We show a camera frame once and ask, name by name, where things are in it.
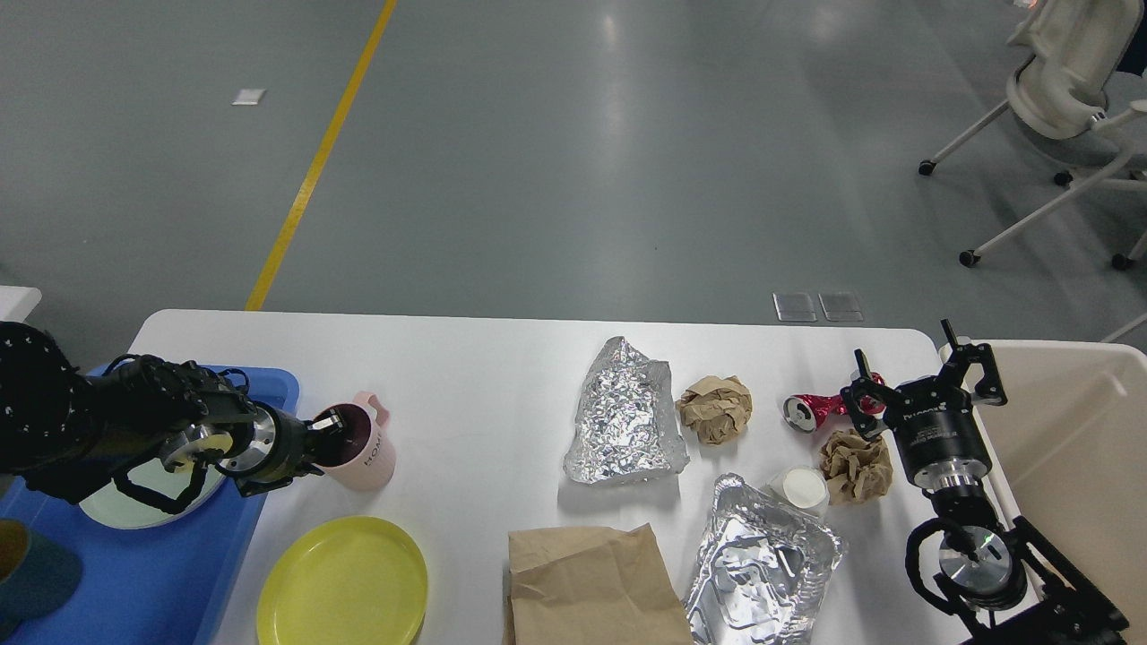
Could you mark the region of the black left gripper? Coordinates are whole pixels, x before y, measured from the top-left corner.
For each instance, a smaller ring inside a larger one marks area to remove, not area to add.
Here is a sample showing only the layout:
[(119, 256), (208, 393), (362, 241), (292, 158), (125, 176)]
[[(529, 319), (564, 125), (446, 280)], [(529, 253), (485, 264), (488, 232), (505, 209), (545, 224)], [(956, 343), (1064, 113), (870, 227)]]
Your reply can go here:
[(340, 437), (345, 430), (348, 421), (340, 412), (323, 412), (305, 421), (257, 403), (249, 441), (237, 456), (219, 461), (219, 472), (233, 481), (242, 498), (291, 485), (296, 477), (322, 477), (317, 465), (320, 437)]

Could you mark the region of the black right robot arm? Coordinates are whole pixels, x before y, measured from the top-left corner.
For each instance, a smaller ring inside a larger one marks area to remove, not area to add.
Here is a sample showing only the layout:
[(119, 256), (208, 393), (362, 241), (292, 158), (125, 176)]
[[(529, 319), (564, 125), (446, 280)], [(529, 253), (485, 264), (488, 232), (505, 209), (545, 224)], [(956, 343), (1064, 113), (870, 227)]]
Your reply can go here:
[(988, 497), (993, 463), (974, 409), (1008, 397), (986, 342), (959, 342), (933, 375), (884, 384), (860, 348), (858, 374), (840, 393), (849, 421), (868, 442), (894, 434), (902, 471), (934, 518), (906, 542), (910, 586), (955, 616), (970, 644), (1123, 644), (1130, 622), (1072, 561), (1024, 516), (1004, 523)]

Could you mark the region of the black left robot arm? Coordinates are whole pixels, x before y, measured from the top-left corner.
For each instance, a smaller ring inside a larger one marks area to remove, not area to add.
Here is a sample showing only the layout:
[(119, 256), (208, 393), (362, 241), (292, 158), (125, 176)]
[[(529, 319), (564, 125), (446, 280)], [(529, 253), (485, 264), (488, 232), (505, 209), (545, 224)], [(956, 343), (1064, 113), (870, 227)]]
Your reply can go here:
[(1, 325), (1, 384), (3, 474), (68, 503), (114, 485), (179, 514), (209, 471), (253, 497), (321, 474), (348, 446), (348, 414), (303, 420), (253, 401), (241, 370), (126, 353), (89, 376), (26, 322)]

